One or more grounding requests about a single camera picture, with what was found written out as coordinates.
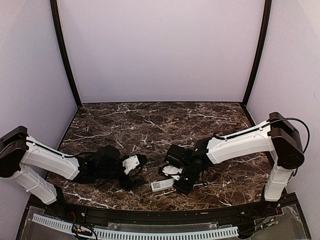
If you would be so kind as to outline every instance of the white cylindrical arm segment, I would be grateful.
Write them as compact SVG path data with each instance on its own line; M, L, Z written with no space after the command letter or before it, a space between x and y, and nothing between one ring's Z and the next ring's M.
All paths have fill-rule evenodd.
M22 164L37 166L70 180L73 180L78 175L79 162L75 157L65 158L64 156L67 156L66 154L41 144L31 136L27 137L27 140L42 145L55 153L36 144L27 142L29 150L24 154L21 160Z
M290 176L295 170L285 169L274 163L271 176L265 185L264 199L270 202L277 202L281 198L282 191L287 186Z
M21 185L27 192L37 196L44 204L52 204L57 200L57 191L51 183L45 181L32 168L20 164L20 171L16 171L9 179Z
M206 155L213 164L220 164L225 160L248 154L274 151L275 147L271 140L271 136L268 136L268 132L271 130L270 126L260 128L265 124L267 124L267 121L246 130L222 136L222 138L227 138L233 135L245 133L252 129L258 129L235 138L221 140L213 137L208 142L208 153Z

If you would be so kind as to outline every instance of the marble tabletop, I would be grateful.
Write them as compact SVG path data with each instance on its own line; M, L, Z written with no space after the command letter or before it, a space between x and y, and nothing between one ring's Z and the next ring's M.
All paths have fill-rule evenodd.
M224 161L204 173L188 195L174 189L152 192L171 144L192 148L213 133L226 135L250 127L239 103L144 102L83 104L68 129L60 151L77 154L112 145L122 155L144 154L148 162L140 178L148 183L124 191L118 181L77 184L54 173L47 181L62 188L69 203L137 211L183 211L221 208L257 202L271 172L264 153Z

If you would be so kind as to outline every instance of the white panel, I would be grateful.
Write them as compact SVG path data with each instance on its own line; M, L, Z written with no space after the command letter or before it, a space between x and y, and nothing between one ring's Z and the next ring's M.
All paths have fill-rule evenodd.
M241 101L264 2L59 0L82 101Z
M314 239L320 236L320 1L273 1L260 68L248 109L256 122L274 111L300 118L311 131L305 162L288 190L296 192ZM303 144L306 130L300 131Z
M0 1L0 137L19 125L56 148L76 111L50 1ZM16 238L29 194L0 178L0 238Z

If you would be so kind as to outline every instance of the qr code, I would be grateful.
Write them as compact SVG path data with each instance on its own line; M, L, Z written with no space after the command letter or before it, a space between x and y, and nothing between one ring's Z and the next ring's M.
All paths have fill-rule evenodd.
M154 182L154 183L153 183L153 188L154 188L154 189L160 189L160 188L161 188L160 182Z

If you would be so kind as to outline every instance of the black marble table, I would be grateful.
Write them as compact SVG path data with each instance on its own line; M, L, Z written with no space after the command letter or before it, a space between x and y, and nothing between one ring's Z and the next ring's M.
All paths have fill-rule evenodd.
M182 211L221 208L257 202L271 172L264 153L224 161L206 171L204 187L199 182L188 195L174 189L152 192L150 183L165 179L158 174L171 144L193 147L213 133L226 135L250 127L239 103L151 102L89 103L76 114L60 151L67 154L94 151L105 145L123 155L144 154L148 163L140 177L148 183L126 192L117 181L96 188L49 173L47 181L62 188L69 203L91 207Z

